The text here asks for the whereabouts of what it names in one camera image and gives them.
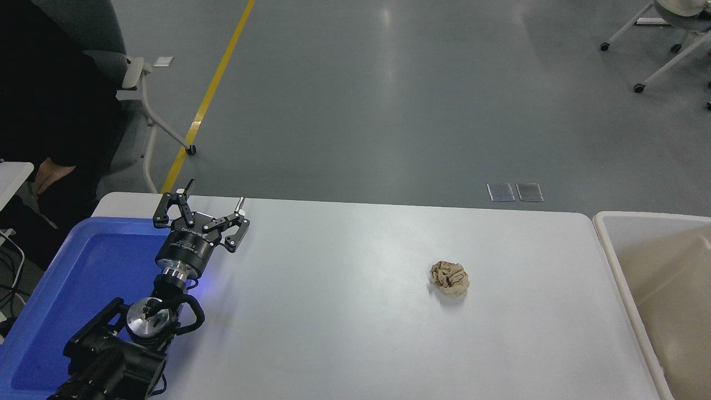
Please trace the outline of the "person's hand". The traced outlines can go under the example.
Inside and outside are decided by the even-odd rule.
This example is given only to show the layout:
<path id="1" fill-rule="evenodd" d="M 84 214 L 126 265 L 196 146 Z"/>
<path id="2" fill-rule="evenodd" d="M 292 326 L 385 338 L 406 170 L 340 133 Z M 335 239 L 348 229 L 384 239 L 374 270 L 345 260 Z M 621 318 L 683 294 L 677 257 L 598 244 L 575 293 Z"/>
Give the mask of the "person's hand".
<path id="1" fill-rule="evenodd" d="M 33 182 L 36 195 L 42 195 L 52 185 L 76 170 L 76 166 L 63 166 L 46 158 L 40 163 Z"/>

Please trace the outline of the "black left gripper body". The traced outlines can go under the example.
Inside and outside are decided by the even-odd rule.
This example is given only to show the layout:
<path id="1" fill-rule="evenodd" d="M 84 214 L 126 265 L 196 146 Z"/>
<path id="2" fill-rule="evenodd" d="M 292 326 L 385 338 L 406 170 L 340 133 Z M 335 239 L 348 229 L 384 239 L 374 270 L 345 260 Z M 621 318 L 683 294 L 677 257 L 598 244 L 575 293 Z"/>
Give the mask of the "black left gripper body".
<path id="1" fill-rule="evenodd" d="M 171 223 L 171 231 L 155 256 L 160 267 L 169 263 L 181 263 L 190 268 L 189 277 L 201 277 L 213 251 L 221 240 L 218 231 L 204 232 L 204 226 L 215 220 L 213 216 L 191 216 L 194 226 L 189 227 L 185 218 Z"/>

